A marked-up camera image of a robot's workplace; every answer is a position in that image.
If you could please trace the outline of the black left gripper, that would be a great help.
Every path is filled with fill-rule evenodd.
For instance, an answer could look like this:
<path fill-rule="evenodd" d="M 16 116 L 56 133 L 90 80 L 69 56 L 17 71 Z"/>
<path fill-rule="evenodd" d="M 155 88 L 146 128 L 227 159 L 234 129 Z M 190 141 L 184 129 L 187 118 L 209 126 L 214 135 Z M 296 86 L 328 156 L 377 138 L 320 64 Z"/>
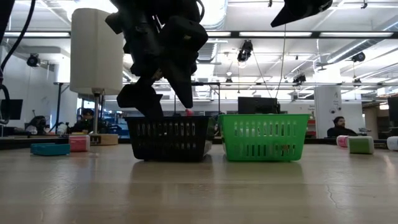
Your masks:
<path fill-rule="evenodd" d="M 186 108 L 193 107 L 191 76 L 198 51 L 208 40 L 200 24 L 203 12 L 116 12 L 107 25 L 122 33 L 123 50 L 131 55 L 131 72 L 139 77 L 124 85 L 116 100 L 120 108 L 135 108 L 146 118 L 162 118 L 161 94 L 152 84 L 166 78 Z"/>

